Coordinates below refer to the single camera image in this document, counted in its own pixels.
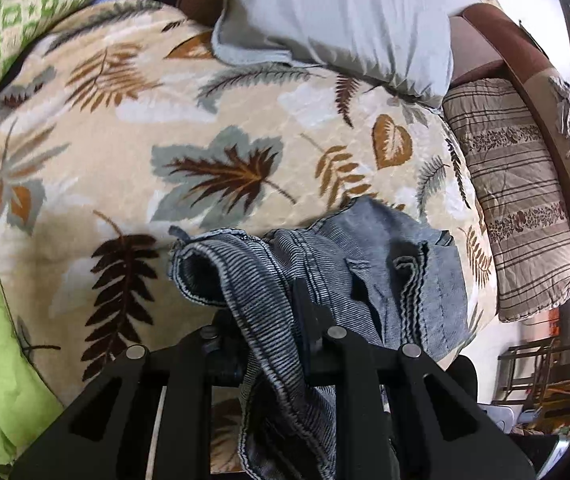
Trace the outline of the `grey denim pants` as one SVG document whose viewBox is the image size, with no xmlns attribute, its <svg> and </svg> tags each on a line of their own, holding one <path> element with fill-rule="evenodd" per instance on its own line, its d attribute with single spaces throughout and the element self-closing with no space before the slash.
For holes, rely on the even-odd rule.
<svg viewBox="0 0 570 480">
<path fill-rule="evenodd" d="M 187 299 L 230 310 L 250 350 L 238 455 L 255 479 L 330 479 L 335 392 L 311 387 L 298 355 L 294 284 L 370 344 L 418 344 L 441 360 L 467 338 L 453 236 L 360 197 L 304 229 L 181 237 L 168 274 Z"/>
</svg>

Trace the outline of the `striped beige floral pillow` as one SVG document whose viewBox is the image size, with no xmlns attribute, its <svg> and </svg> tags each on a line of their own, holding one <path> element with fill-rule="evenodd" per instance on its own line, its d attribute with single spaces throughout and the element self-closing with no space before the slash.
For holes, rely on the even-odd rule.
<svg viewBox="0 0 570 480">
<path fill-rule="evenodd" d="M 471 81 L 444 98 L 486 222 L 498 316 L 530 318 L 570 298 L 570 223 L 552 156 L 529 107 L 502 78 Z"/>
</svg>

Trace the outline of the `light grey pillow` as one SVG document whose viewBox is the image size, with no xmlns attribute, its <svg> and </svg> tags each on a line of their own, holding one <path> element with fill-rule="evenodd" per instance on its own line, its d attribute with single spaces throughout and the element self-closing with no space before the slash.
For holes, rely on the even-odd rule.
<svg viewBox="0 0 570 480">
<path fill-rule="evenodd" d="M 236 66 L 325 66 L 437 108 L 453 75 L 441 0 L 223 0 L 213 52 Z"/>
</svg>

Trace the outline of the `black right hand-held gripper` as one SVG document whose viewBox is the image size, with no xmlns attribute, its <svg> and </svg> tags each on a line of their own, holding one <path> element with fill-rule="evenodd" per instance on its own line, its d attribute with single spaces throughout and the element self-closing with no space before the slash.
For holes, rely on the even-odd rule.
<svg viewBox="0 0 570 480">
<path fill-rule="evenodd" d="M 446 372 L 472 400 L 477 400 L 478 377 L 474 363 L 467 356 L 458 356 Z M 528 457 L 538 479 L 547 479 L 570 448 L 570 439 L 557 434 L 517 434 L 516 416 L 507 406 L 478 403 L 478 408 Z"/>
</svg>

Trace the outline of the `brown wooden headboard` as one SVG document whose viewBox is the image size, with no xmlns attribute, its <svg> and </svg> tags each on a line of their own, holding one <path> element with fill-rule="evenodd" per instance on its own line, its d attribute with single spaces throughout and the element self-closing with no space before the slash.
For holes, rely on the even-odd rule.
<svg viewBox="0 0 570 480">
<path fill-rule="evenodd" d="M 494 6 L 468 6 L 450 18 L 450 27 L 454 46 L 450 86 L 458 88 L 498 73 L 512 79 L 560 165 L 570 218 L 570 87 L 516 24 Z"/>
</svg>

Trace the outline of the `dark wooden rack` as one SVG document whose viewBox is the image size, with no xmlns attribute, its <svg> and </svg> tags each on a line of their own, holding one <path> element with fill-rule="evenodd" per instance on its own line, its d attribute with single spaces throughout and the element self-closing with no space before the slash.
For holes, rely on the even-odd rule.
<svg viewBox="0 0 570 480">
<path fill-rule="evenodd" d="M 570 399 L 570 344 L 550 337 L 509 347 L 498 356 L 494 405 L 539 408 Z"/>
</svg>

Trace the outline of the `beige leaf pattern blanket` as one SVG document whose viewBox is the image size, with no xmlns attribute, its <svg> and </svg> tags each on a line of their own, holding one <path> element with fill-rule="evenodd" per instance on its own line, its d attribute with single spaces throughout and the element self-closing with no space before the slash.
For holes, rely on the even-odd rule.
<svg viewBox="0 0 570 480">
<path fill-rule="evenodd" d="M 466 160 L 438 114 L 324 68 L 219 62 L 172 6 L 70 13 L 0 82 L 0 284 L 62 409 L 130 344 L 212 316 L 166 274 L 170 229 L 260 236 L 369 196 L 451 232 L 468 335 L 496 310 Z"/>
</svg>

